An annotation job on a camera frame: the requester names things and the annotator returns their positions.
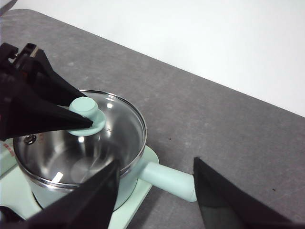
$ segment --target glass lid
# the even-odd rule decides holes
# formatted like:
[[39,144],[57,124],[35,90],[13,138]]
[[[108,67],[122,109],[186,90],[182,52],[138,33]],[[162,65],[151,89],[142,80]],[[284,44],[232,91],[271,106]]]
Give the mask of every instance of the glass lid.
[[90,136],[75,136],[62,130],[16,137],[18,163],[31,176],[54,184],[79,184],[114,158],[119,159],[123,175],[142,155],[147,133],[141,113],[113,94],[83,93],[95,100],[105,114],[105,127]]

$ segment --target gray table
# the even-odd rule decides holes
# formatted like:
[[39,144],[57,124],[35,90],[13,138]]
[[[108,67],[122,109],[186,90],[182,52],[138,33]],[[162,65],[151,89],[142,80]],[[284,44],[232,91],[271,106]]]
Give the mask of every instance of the gray table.
[[[200,156],[253,197],[305,221],[304,118],[35,11],[7,12],[1,42],[38,44],[76,88],[135,104],[162,164],[192,173]],[[204,226],[197,203],[153,187],[129,228]]]

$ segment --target white background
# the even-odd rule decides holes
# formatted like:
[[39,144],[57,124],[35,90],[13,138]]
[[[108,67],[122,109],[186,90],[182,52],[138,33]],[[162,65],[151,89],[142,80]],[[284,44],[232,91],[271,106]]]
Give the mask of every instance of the white background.
[[20,8],[305,116],[304,0],[19,0]]

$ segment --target lid knob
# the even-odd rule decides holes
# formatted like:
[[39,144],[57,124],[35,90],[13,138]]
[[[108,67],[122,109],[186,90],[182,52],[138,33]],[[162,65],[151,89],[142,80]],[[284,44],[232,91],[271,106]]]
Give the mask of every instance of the lid knob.
[[85,129],[68,130],[72,135],[89,136],[101,131],[106,123],[105,114],[99,110],[97,103],[89,97],[79,97],[72,101],[69,110],[93,121],[93,125]]

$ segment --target saucepan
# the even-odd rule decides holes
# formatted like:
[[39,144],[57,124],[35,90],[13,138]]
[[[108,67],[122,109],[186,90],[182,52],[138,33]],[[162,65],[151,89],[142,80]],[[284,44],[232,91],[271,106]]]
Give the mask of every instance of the saucepan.
[[119,159],[121,165],[114,210],[128,199],[138,179],[196,201],[192,175],[143,157],[147,127],[135,106],[111,93],[81,91],[104,114],[102,130],[84,136],[61,130],[14,138],[17,163],[43,208],[79,187],[113,159]]

